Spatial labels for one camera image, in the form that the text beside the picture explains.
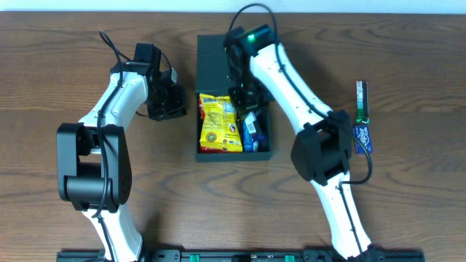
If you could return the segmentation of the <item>yellow snack bag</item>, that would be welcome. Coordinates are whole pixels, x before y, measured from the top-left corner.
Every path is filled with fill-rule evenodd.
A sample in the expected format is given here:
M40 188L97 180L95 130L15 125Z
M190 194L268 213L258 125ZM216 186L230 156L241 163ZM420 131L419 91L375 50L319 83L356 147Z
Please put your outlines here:
M241 153L237 112L229 96L200 94L205 111L200 134L202 153Z

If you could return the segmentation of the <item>dark green box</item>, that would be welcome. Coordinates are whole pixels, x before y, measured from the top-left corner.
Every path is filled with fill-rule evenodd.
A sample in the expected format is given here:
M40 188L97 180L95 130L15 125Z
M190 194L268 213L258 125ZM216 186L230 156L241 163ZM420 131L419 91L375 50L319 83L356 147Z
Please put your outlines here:
M225 35L199 35L197 37L197 72L195 97L205 93L214 96L229 94L232 83L227 79L229 69L224 51ZM269 106L264 106L258 117L266 140L256 152L204 153L196 145L195 158L198 162L252 162L268 161L272 157L272 126Z

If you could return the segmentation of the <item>blue cookie roll pack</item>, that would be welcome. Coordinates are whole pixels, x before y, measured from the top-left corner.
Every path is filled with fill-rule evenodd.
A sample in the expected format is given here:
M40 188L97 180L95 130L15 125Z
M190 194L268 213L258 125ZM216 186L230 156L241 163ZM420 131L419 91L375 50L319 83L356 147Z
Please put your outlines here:
M253 140L249 132L246 130L246 124L242 124L243 134L243 151L244 152L257 152L259 150L259 141Z

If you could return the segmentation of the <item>green candy bar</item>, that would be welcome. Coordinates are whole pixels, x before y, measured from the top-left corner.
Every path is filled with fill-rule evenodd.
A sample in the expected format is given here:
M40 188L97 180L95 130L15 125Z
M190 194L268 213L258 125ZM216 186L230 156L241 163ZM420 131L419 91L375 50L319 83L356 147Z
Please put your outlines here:
M356 81L356 95L357 95L357 116L356 122L368 124L368 83L367 81Z

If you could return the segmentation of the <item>dark navy chocolate bar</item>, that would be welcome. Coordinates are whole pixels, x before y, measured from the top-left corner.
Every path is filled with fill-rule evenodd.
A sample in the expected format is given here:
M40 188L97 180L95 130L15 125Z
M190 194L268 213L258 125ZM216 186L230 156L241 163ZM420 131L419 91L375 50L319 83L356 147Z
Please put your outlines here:
M246 130L249 132L253 140L266 140L265 134L263 133L262 128L257 120L256 114L253 111L247 114L244 123L246 124Z

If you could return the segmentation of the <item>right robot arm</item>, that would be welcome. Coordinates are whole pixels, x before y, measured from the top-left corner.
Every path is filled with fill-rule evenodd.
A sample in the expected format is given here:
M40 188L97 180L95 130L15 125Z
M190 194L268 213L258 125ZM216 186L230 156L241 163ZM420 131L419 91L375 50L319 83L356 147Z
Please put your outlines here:
M229 29L224 40L230 93L236 107L252 111L275 100L295 132L291 159L323 205L334 250L347 261L367 261L371 240L365 233L350 186L350 119L311 91L268 25L250 31Z

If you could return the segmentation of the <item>blue Eclipse mint pack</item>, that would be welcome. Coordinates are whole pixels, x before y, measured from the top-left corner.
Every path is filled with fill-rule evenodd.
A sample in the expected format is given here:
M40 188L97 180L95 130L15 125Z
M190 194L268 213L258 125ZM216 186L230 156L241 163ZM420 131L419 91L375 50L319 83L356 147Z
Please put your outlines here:
M364 124L355 125L353 127L353 132L356 138L367 149L368 153L371 154L373 152L373 147L371 143L371 136L370 136L368 125L364 125ZM358 142L355 142L355 151L356 151L356 154L364 154L363 147Z

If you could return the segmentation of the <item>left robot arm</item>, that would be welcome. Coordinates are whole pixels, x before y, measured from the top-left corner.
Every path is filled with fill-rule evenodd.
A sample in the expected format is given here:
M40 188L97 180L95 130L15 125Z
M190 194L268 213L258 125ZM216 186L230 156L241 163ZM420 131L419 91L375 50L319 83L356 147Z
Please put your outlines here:
M150 261L127 201L132 167L126 132L140 106L147 117L164 121L186 115L183 90L173 67L162 71L161 50L138 43L133 58L118 55L106 91L76 123L56 132L60 198L90 220L104 248L64 250L57 261Z

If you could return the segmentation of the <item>red candy bag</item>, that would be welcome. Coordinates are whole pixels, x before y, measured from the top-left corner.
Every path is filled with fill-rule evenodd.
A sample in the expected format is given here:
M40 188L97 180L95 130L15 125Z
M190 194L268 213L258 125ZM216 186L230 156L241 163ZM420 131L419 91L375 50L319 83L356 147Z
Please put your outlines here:
M200 119L201 121L204 121L205 119L205 111L203 109L203 103L202 103L202 98L201 96L199 96L199 99L198 99L198 109L199 109L199 113L200 113Z

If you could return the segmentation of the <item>black mounting rail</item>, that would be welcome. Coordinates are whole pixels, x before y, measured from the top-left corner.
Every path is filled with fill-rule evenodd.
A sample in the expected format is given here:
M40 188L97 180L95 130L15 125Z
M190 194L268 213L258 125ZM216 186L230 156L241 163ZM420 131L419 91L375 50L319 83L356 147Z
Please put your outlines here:
M338 262L345 259L329 249L302 251L180 251L153 250L143 254L143 262ZM363 257L351 261L370 262L425 262L419 251L387 251L376 247L367 250Z

